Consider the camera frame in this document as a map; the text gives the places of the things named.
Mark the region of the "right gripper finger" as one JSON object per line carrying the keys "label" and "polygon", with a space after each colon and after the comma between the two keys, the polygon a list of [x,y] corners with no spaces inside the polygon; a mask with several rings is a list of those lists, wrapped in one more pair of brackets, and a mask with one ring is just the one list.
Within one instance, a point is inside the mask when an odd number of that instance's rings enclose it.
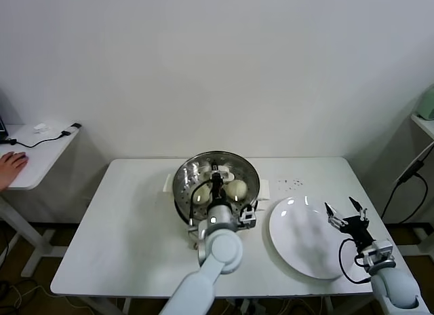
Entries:
{"label": "right gripper finger", "polygon": [[354,206],[355,210],[359,215],[353,216],[349,219],[352,224],[368,224],[369,220],[367,218],[367,209],[363,208],[362,205],[352,197],[349,197],[351,204]]}
{"label": "right gripper finger", "polygon": [[339,217],[338,212],[327,202],[325,202],[324,204],[328,216],[328,223],[337,230],[340,230],[340,228],[344,226],[344,220]]}

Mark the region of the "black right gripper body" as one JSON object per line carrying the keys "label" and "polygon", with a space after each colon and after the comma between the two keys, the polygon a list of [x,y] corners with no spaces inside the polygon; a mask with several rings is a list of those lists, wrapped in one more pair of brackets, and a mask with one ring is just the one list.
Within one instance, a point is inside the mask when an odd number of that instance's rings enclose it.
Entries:
{"label": "black right gripper body", "polygon": [[360,216],[347,217],[343,219],[344,224],[340,226],[340,231],[349,234],[355,242],[358,251],[372,245],[374,239],[368,231],[370,221],[361,219]]}

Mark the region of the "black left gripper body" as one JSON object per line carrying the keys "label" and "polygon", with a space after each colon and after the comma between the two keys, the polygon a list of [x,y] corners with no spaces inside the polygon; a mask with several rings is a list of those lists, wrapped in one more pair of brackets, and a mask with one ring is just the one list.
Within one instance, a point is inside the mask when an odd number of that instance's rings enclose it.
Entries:
{"label": "black left gripper body", "polygon": [[225,192],[223,189],[223,180],[221,177],[212,178],[212,204],[221,205],[225,201]]}

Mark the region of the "bare person hand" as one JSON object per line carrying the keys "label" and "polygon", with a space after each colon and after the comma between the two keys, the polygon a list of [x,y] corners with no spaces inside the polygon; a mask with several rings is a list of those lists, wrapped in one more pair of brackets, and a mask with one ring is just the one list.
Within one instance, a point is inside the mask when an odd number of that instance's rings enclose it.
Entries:
{"label": "bare person hand", "polygon": [[0,189],[6,190],[28,163],[25,152],[8,152],[0,159]]}

